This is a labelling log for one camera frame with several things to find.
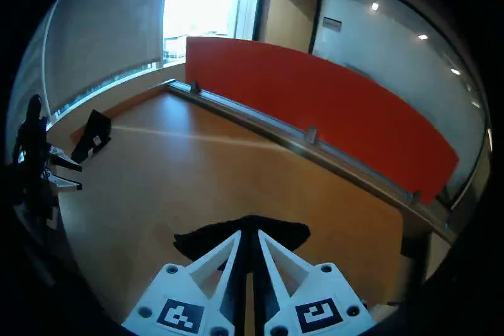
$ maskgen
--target white wall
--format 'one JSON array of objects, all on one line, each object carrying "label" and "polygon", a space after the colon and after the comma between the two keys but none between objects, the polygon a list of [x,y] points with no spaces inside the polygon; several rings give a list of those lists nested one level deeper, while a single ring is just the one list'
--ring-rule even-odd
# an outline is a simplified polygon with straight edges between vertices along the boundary
[{"label": "white wall", "polygon": [[[323,27],[324,16],[342,22]],[[455,149],[459,164],[447,188],[455,194],[471,174],[484,124],[458,76],[412,31],[353,0],[323,0],[314,55],[363,71],[408,102]]]}]

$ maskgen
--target wooden desk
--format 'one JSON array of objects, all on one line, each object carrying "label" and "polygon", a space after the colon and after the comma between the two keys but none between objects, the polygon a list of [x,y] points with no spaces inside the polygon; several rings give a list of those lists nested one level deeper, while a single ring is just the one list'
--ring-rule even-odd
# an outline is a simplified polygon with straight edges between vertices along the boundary
[{"label": "wooden desk", "polygon": [[165,263],[189,263],[174,233],[247,214],[307,224],[299,256],[334,262],[360,297],[387,301],[401,248],[397,209],[166,93],[113,119],[111,137],[82,173],[60,172],[83,184],[61,194],[60,207],[81,271],[118,322]]}]

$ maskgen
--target red partition panel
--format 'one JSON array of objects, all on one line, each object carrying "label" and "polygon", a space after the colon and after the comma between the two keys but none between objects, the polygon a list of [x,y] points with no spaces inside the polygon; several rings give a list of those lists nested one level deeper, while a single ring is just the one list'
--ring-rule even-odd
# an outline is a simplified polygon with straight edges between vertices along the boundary
[{"label": "red partition panel", "polygon": [[187,39],[186,82],[317,137],[429,203],[458,157],[405,101],[345,67],[295,50],[228,38]]}]

